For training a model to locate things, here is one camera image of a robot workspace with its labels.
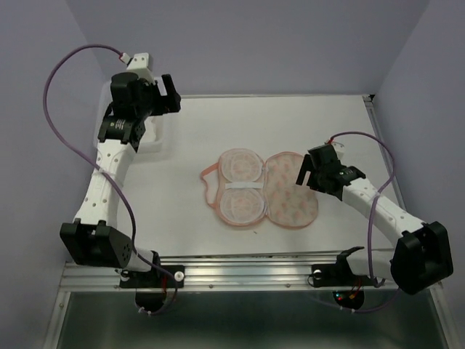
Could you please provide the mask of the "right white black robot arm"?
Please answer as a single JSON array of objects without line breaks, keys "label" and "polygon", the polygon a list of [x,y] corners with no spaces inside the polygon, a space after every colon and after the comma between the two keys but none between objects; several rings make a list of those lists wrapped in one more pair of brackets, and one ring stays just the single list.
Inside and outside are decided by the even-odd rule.
[{"label": "right white black robot arm", "polygon": [[373,252],[369,246],[346,249],[334,263],[313,267],[315,286],[348,285],[358,277],[380,278],[413,295],[453,274],[446,228],[408,214],[382,195],[358,168],[343,165],[332,145],[308,151],[296,182],[361,213],[368,219],[368,228],[377,228],[394,248],[391,254]]}]

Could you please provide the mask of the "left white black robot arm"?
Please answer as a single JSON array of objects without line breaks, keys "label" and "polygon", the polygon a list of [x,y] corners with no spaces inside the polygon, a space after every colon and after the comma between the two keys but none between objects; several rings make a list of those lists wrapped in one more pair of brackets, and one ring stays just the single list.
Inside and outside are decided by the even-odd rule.
[{"label": "left white black robot arm", "polygon": [[122,192],[126,174],[151,116],[178,113],[181,97],[172,77],[161,77],[166,92],[157,83],[124,72],[110,82],[111,101],[97,133],[97,157],[84,200],[72,223],[64,223],[60,238],[78,265],[136,272],[145,286],[155,286],[164,272],[156,252],[138,248],[135,232],[117,228],[118,205],[129,205]]}]

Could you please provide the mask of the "floral mesh laundry bag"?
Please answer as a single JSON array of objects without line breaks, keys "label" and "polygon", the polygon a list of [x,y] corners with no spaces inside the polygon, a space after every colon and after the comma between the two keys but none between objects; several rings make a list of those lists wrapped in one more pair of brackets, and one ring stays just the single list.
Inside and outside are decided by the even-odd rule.
[{"label": "floral mesh laundry bag", "polygon": [[318,216],[318,199],[296,184],[303,159],[288,151],[266,160],[245,148],[225,151],[200,173],[206,203],[229,226],[267,219],[286,229],[305,228]]}]

